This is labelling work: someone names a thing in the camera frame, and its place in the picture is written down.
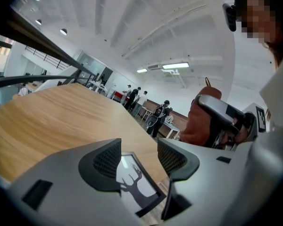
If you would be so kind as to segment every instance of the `black pants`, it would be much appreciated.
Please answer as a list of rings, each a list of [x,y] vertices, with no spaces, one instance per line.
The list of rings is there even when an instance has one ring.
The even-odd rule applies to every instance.
[[[134,97],[129,98],[128,102],[125,104],[125,109],[128,110],[132,102],[134,101]]]
[[[151,133],[153,132],[153,135],[152,135],[152,136],[153,136],[154,138],[156,138],[157,133],[158,133],[158,130],[161,128],[161,126],[162,126],[162,124],[157,121],[153,126],[151,126],[151,127],[149,127],[149,128],[147,129],[147,133],[148,133],[149,135],[151,135]]]

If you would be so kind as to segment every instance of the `black frame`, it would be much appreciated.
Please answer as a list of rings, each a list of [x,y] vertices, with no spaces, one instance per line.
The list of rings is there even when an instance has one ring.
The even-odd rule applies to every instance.
[[[151,204],[149,204],[147,207],[135,213],[138,217],[141,218],[145,214],[149,213],[156,206],[158,206],[166,198],[166,195],[163,193],[163,191],[159,188],[159,186],[157,186],[157,184],[153,181],[153,179],[147,173],[146,169],[142,166],[141,162],[138,160],[134,152],[122,152],[122,156],[132,156],[134,158],[137,166],[142,171],[143,175],[145,176],[147,181],[151,184],[151,186],[154,188],[154,190],[156,191],[158,195],[158,198],[155,199]]]

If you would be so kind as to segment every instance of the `person in white shirt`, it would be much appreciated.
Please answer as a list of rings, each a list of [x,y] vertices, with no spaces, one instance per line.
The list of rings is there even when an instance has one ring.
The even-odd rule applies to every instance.
[[[129,96],[131,93],[131,85],[128,85],[128,90],[127,91],[123,91],[123,97],[121,99],[121,104],[123,105],[125,103],[125,100],[127,98],[127,96]]]
[[[26,87],[26,84],[22,84],[22,89],[20,89],[18,95],[20,96],[26,96],[28,94],[28,89]]]
[[[136,102],[136,106],[134,107],[133,111],[132,111],[132,116],[136,116],[137,113],[139,112],[139,110],[142,108],[143,104],[147,101],[147,91],[144,91],[143,95],[141,95],[137,102]]]

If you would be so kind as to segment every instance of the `deer silhouette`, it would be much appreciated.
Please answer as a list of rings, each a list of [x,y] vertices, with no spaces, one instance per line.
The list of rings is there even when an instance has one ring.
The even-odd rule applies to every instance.
[[[135,165],[132,165],[132,167],[137,174],[136,179],[133,179],[133,177],[129,174],[129,177],[131,177],[133,184],[128,185],[127,183],[125,183],[123,178],[122,178],[123,183],[119,183],[119,184],[121,185],[121,190],[123,190],[124,192],[129,192],[133,196],[137,204],[143,209],[147,207],[150,203],[152,203],[155,199],[157,199],[158,195],[153,194],[150,197],[146,197],[138,190],[137,182],[141,180],[142,172]]]

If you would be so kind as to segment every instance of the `person in black shirt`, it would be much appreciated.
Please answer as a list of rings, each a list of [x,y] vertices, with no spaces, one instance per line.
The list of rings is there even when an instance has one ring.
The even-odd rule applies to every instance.
[[[137,89],[134,89],[132,90],[131,94],[129,95],[129,100],[128,102],[125,104],[125,109],[128,110],[130,105],[132,104],[132,102],[134,101],[135,99],[135,96],[138,94],[138,91],[140,91],[141,88],[137,88]]]
[[[153,126],[149,127],[147,130],[147,133],[149,135],[151,135],[151,133],[153,132],[153,135],[152,135],[153,138],[156,138],[158,130],[164,124],[166,117],[170,115],[171,110],[168,107],[169,105],[170,105],[170,102],[166,100],[163,105],[159,106],[154,111],[154,115],[158,116],[158,120]]]

